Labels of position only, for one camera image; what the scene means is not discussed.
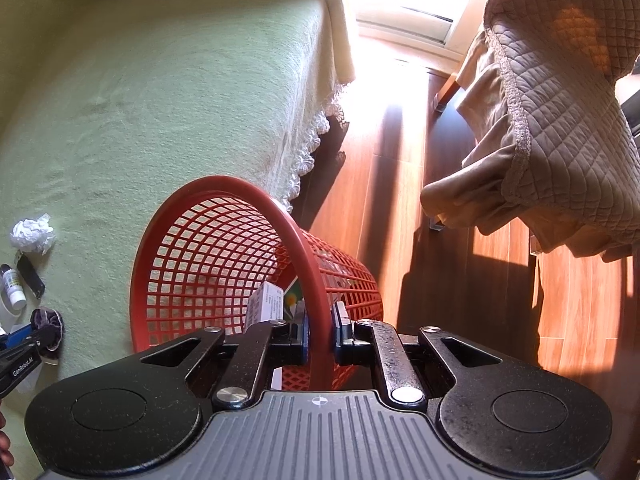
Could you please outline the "person left hand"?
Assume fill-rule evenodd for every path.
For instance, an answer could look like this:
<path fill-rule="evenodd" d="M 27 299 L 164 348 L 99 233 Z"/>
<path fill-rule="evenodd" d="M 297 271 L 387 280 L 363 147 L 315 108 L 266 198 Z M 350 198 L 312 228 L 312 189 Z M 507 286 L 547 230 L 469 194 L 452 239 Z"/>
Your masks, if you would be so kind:
<path fill-rule="evenodd" d="M 11 440 L 6 435 L 4 428 L 6 428 L 6 418 L 0 413 L 0 457 L 4 466 L 12 467 L 14 465 L 14 457 L 10 450 Z"/>

